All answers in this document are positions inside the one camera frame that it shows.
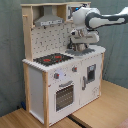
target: white panel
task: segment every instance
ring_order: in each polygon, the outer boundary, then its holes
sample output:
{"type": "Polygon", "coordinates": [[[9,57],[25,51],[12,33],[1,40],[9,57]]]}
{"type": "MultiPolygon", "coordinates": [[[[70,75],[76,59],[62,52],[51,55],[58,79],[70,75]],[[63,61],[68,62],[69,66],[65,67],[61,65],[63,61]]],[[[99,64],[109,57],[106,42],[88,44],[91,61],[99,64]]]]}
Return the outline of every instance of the white panel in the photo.
{"type": "Polygon", "coordinates": [[[73,28],[73,23],[64,23],[32,29],[33,57],[66,50],[73,28]]]}
{"type": "Polygon", "coordinates": [[[42,71],[29,66],[30,112],[44,122],[42,71]]]}
{"type": "Polygon", "coordinates": [[[58,82],[56,84],[51,84],[51,87],[49,87],[49,123],[54,124],[57,121],[63,119],[64,117],[68,116],[69,114],[79,109],[79,94],[80,94],[79,85],[80,85],[79,73],[76,73],[72,75],[72,77],[63,80],[61,82],[58,82]],[[56,92],[60,89],[63,89],[62,87],[60,88],[59,85],[65,84],[71,80],[73,81],[73,84],[71,85],[74,85],[74,92],[73,92],[74,102],[71,105],[56,112],[56,92]]]}
{"type": "Polygon", "coordinates": [[[80,93],[81,106],[93,101],[99,96],[101,63],[102,63],[102,54],[82,61],[82,69],[81,69],[82,85],[81,85],[81,93],[80,93]],[[84,86],[83,76],[85,76],[87,79],[87,67],[92,66],[94,64],[96,64],[95,80],[90,83],[87,83],[85,90],[82,90],[82,86],[84,86]]]}

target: cabinet door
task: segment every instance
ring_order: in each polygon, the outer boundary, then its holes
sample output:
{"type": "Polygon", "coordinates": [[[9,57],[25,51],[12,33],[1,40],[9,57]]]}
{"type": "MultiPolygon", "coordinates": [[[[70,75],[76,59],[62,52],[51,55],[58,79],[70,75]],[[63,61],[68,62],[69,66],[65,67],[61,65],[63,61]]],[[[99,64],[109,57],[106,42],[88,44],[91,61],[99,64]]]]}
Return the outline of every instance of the cabinet door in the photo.
{"type": "Polygon", "coordinates": [[[88,104],[99,96],[102,54],[82,61],[80,105],[88,104]]]}

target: tabletop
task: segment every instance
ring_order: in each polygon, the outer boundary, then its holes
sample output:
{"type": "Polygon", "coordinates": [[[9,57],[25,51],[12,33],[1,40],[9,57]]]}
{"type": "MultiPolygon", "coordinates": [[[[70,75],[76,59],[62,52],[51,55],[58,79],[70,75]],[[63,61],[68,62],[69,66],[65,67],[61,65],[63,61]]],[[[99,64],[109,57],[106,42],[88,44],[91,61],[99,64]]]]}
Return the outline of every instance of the tabletop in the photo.
{"type": "MultiPolygon", "coordinates": [[[[23,109],[0,118],[0,128],[44,128],[37,119],[23,109]]],[[[64,118],[50,128],[81,128],[69,118],[64,118]]]]}
{"type": "Polygon", "coordinates": [[[128,118],[128,89],[102,80],[101,93],[71,117],[87,128],[115,128],[128,118]]]}

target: knob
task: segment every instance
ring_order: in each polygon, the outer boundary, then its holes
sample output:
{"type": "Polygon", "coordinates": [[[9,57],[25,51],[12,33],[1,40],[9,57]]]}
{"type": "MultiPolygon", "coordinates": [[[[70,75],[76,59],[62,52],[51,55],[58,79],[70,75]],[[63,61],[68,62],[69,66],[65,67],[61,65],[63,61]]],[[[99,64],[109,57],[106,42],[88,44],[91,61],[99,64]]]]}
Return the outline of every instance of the knob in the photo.
{"type": "Polygon", "coordinates": [[[58,74],[58,73],[55,73],[55,74],[54,74],[54,78],[55,78],[55,79],[59,79],[59,74],[58,74]]]}
{"type": "Polygon", "coordinates": [[[73,67],[73,68],[72,68],[72,71],[73,71],[73,72],[77,72],[77,67],[73,67]]]}

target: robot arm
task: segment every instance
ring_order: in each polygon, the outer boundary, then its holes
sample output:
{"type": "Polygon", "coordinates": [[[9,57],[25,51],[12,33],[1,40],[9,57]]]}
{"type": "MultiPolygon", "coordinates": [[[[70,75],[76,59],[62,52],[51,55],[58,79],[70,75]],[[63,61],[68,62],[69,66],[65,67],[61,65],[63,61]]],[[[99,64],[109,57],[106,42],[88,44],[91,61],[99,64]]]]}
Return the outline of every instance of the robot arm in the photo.
{"type": "Polygon", "coordinates": [[[73,22],[76,29],[95,29],[101,26],[120,25],[128,23],[128,7],[125,7],[119,14],[100,15],[97,8],[81,7],[73,12],[73,22]]]}
{"type": "Polygon", "coordinates": [[[95,9],[90,11],[85,17],[85,25],[89,29],[128,23],[128,7],[125,7],[119,14],[115,15],[100,15],[95,9]]]}
{"type": "Polygon", "coordinates": [[[128,23],[128,7],[114,15],[100,15],[97,8],[80,7],[72,15],[75,29],[71,31],[71,39],[74,43],[97,43],[99,33],[96,28],[128,23]]]}

